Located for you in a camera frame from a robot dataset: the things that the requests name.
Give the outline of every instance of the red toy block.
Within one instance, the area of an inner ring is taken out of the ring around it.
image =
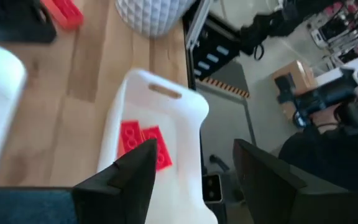
[[[167,146],[165,145],[164,139],[162,137],[160,128],[158,126],[143,129],[143,136],[146,140],[148,139],[157,139],[157,168],[156,170],[162,170],[166,167],[172,166],[172,160],[169,156]]]
[[[122,122],[120,135],[125,153],[133,150],[144,142],[138,121]]]
[[[350,4],[347,6],[347,10],[349,12],[356,12],[357,11],[357,6],[355,4]]]
[[[327,8],[324,9],[324,13],[327,16],[331,16],[333,14],[335,14],[336,12],[338,12],[338,10],[340,10],[342,8],[342,3],[337,2],[335,4],[333,4],[332,6],[328,6]]]
[[[42,3],[63,29],[77,29],[84,22],[84,15],[71,0],[42,0]]]

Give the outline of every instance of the wood grain surface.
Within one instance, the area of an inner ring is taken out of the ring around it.
[[[1,44],[28,78],[0,158],[0,186],[72,186],[95,174],[104,122],[124,75],[143,68],[187,86],[181,22],[149,40],[113,0],[75,0],[85,23],[51,45]]]

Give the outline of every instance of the concrete floor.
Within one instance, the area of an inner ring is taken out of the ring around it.
[[[240,28],[244,24],[251,24],[257,12],[271,12],[276,5],[276,0],[218,0],[213,3],[211,11]],[[204,161],[209,172],[219,171],[216,165],[208,162],[210,154],[216,154],[234,169],[233,139],[242,138],[251,142],[244,108],[249,110],[256,145],[263,150],[272,152],[279,149],[296,132],[276,102],[270,75],[294,60],[315,64],[321,60],[323,52],[315,46],[304,24],[287,38],[267,39],[264,47],[265,55],[258,62],[246,55],[236,58],[243,67],[250,91],[250,98],[245,104],[198,90],[209,103],[209,114],[201,127]],[[253,223],[247,207],[227,207],[227,219],[229,224]]]

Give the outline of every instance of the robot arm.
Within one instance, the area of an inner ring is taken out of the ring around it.
[[[287,0],[283,9],[271,14],[257,14],[251,26],[240,30],[241,50],[254,54],[267,37],[286,37],[305,19],[342,0]]]
[[[335,111],[336,118],[341,122],[340,128],[346,135],[358,134],[358,100],[355,100],[357,95],[354,91],[358,84],[353,77],[355,70],[341,68],[341,72],[342,77],[300,95],[293,92],[294,86],[290,74],[280,76],[275,79],[276,86],[280,90],[277,100],[279,103],[292,102],[296,108],[295,124],[314,130],[316,136],[319,136],[319,132],[310,115],[341,104]]]

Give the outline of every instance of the white textured vase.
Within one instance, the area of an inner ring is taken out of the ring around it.
[[[195,0],[116,0],[122,20],[147,37],[168,33]]]

